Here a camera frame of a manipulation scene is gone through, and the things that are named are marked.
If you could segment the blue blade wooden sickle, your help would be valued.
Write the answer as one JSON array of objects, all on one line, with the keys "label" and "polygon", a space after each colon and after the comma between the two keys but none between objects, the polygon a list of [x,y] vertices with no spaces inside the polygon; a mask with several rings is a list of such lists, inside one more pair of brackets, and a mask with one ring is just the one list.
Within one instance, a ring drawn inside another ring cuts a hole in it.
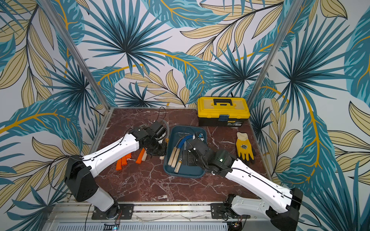
[{"label": "blue blade wooden sickle", "polygon": [[174,147],[170,159],[168,160],[168,165],[170,165],[172,168],[175,168],[179,159],[181,148],[184,146],[187,140],[194,138],[193,134],[189,134],[183,138],[181,138],[177,145]]}]

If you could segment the wooden sickle yellow label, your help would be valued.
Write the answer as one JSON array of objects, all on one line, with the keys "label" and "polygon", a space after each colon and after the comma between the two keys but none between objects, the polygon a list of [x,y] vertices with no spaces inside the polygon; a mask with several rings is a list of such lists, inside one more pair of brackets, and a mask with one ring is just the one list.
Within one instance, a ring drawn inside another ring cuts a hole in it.
[{"label": "wooden sickle yellow label", "polygon": [[178,149],[175,153],[174,160],[172,162],[172,166],[174,167],[174,173],[178,173],[180,170],[180,167],[182,165],[182,154],[183,151],[181,151],[181,149]]}]

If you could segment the wooden sickle labelled handle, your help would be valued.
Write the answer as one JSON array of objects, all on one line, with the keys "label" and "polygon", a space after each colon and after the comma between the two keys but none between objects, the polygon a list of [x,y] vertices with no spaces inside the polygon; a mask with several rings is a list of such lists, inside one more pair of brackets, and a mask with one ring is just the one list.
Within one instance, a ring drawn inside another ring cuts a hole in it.
[{"label": "wooden sickle labelled handle", "polygon": [[163,154],[160,156],[160,160],[164,160],[166,153],[167,153],[167,146],[169,142],[169,136],[170,136],[170,127],[169,124],[166,120],[163,121],[165,128],[166,128],[166,133],[164,137],[164,141],[162,142],[162,147],[163,147]]}]

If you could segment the teal plastic tray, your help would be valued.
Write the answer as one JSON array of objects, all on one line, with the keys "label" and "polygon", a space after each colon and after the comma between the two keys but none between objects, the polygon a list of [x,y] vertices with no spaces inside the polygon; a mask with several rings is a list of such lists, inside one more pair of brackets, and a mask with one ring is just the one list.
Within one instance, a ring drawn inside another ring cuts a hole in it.
[{"label": "teal plastic tray", "polygon": [[[193,126],[174,126],[170,132],[170,138],[167,147],[167,154],[164,158],[163,169],[170,176],[198,179],[203,177],[205,171],[194,162],[193,155],[188,151],[191,149],[190,140],[187,136],[197,136],[203,142],[207,141],[207,133],[203,128]],[[174,148],[180,148],[178,159],[181,160],[179,170],[168,165]]]}]

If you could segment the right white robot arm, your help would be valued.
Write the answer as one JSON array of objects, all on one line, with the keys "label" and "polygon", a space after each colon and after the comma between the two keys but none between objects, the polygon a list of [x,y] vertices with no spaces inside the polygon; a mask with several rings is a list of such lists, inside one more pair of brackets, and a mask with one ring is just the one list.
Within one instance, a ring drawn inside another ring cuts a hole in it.
[{"label": "right white robot arm", "polygon": [[260,175],[228,151],[212,150],[204,140],[191,136],[177,145],[185,151],[182,155],[205,172],[236,182],[259,197],[245,199],[232,196],[227,207],[235,215],[248,215],[271,222],[280,231],[295,231],[303,192],[298,188],[285,188]]}]

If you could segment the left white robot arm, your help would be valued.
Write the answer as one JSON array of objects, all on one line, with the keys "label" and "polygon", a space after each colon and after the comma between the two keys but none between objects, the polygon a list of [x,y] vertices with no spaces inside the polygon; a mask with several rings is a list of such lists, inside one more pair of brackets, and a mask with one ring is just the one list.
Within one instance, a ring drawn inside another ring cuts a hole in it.
[{"label": "left white robot arm", "polygon": [[108,166],[139,149],[149,156],[166,154],[170,128],[167,121],[130,129],[114,143],[83,157],[71,156],[67,162],[65,184],[77,202],[88,202],[104,212],[109,219],[119,212],[118,202],[95,181]]}]

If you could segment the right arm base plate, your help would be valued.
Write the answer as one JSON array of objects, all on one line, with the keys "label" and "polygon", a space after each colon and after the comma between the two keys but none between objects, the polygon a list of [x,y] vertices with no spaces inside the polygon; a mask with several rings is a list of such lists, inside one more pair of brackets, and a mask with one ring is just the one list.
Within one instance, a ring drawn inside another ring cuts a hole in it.
[{"label": "right arm base plate", "polygon": [[230,206],[226,206],[224,203],[212,203],[210,207],[212,219],[223,219],[226,221],[228,219],[236,218],[251,218],[250,215],[238,215]]}]

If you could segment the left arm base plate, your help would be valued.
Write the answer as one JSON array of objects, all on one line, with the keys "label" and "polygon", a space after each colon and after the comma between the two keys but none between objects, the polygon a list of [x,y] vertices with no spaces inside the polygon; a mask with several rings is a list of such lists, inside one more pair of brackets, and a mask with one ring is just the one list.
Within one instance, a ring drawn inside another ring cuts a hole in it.
[{"label": "left arm base plate", "polygon": [[92,220],[130,220],[133,211],[134,204],[114,204],[105,212],[98,207],[94,207]]}]

